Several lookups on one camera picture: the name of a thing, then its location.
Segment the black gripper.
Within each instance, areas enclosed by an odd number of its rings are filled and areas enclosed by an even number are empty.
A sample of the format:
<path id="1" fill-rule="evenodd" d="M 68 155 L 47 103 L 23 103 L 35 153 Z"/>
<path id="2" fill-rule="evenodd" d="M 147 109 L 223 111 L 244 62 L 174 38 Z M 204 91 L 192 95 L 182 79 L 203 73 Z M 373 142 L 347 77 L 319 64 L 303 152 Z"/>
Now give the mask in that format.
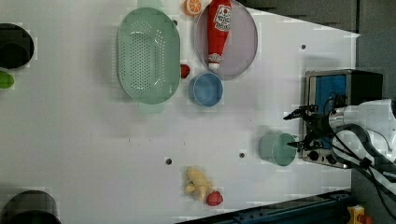
<path id="1" fill-rule="evenodd" d="M 304 151 L 324 148 L 323 141 L 332 136 L 329 117 L 325 114 L 320 114 L 317 105 L 303 105 L 300 106 L 300 109 L 295 109 L 285 116 L 283 120 L 302 117 L 305 124 L 306 135 L 302 142 L 290 142 L 287 143 L 287 145 L 290 147 L 302 148 Z"/>

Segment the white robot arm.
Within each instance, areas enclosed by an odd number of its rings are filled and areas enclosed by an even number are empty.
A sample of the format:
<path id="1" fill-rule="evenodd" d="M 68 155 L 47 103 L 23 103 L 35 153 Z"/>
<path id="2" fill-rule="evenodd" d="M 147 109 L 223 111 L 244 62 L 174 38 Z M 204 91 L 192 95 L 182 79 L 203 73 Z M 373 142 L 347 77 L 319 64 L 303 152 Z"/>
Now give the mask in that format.
<path id="1" fill-rule="evenodd" d="M 395 196 L 395 102 L 375 100 L 319 113 L 302 105 L 285 120 L 302 119 L 304 139 L 291 147 L 313 151 L 328 145 L 332 158 L 358 170 L 389 197 Z"/>

